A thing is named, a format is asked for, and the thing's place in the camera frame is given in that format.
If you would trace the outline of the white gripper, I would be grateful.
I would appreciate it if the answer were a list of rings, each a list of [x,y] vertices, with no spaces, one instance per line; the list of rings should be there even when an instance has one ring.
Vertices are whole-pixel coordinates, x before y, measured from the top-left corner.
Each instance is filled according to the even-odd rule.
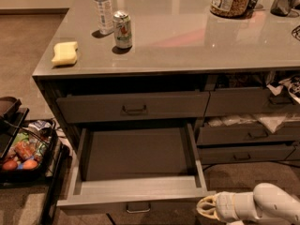
[[[202,198],[197,206],[197,212],[205,218],[218,219],[223,222],[255,219],[252,192],[220,192],[217,195]]]

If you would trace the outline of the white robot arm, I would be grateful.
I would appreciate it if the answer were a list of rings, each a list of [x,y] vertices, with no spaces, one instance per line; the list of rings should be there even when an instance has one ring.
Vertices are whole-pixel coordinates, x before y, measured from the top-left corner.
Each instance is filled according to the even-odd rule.
[[[300,201],[269,183],[260,183],[250,192],[207,196],[196,209],[226,225],[300,225]]]

